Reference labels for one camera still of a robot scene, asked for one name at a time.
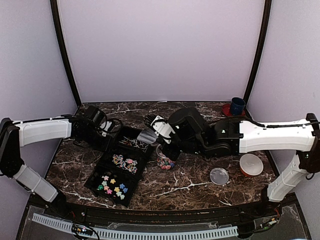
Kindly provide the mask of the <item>clear plastic cup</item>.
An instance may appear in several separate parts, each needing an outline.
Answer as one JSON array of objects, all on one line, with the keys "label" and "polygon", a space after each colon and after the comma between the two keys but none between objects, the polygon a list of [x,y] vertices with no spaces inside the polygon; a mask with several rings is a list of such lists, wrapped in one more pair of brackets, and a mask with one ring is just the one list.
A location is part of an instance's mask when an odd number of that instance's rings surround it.
[{"label": "clear plastic cup", "polygon": [[176,162],[172,161],[170,158],[166,157],[162,152],[162,146],[160,144],[157,145],[155,152],[157,154],[157,165],[162,170],[170,170],[175,167]]}]

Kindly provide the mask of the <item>metal scoop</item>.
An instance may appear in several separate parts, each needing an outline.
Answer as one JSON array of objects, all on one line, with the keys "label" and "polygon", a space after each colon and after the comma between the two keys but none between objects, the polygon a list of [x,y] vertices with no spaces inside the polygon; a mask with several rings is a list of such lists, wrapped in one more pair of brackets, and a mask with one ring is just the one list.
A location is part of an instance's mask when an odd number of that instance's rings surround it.
[{"label": "metal scoop", "polygon": [[136,139],[151,146],[156,146],[158,144],[158,136],[149,128],[143,129]]}]

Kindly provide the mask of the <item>black three-compartment candy tray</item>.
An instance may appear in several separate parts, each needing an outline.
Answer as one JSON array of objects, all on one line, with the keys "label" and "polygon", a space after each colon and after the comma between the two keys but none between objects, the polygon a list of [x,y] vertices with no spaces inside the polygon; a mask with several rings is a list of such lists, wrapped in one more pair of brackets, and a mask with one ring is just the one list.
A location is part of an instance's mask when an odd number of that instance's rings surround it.
[{"label": "black three-compartment candy tray", "polygon": [[153,147],[138,139],[141,129],[124,126],[99,159],[84,186],[96,197],[128,207]]}]

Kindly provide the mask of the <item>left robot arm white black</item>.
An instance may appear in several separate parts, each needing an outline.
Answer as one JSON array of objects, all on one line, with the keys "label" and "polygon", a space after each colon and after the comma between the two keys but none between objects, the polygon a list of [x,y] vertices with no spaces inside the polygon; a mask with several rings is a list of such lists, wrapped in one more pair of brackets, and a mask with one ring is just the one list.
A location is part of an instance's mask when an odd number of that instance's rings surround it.
[{"label": "left robot arm white black", "polygon": [[64,195],[24,162],[21,148],[74,138],[103,152],[110,142],[107,134],[111,126],[110,120],[97,113],[93,116],[61,115],[26,121],[3,118],[0,122],[0,174],[14,179],[31,193],[51,203],[50,208],[58,217],[67,218],[71,208],[62,200]]}]

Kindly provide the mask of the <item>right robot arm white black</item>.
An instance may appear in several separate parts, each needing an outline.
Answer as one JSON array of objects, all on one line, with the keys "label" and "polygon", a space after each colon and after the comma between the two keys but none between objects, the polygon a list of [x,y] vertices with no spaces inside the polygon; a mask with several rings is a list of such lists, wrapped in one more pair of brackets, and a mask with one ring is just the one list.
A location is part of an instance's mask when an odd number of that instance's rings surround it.
[{"label": "right robot arm white black", "polygon": [[320,127],[314,114],[293,122],[259,123],[226,118],[209,125],[196,109],[180,109],[169,119],[146,115],[144,123],[157,135],[161,151],[175,161],[180,153],[203,158],[236,156],[255,151],[294,150],[285,170],[261,194],[255,213],[266,217],[298,183],[320,171]]}]

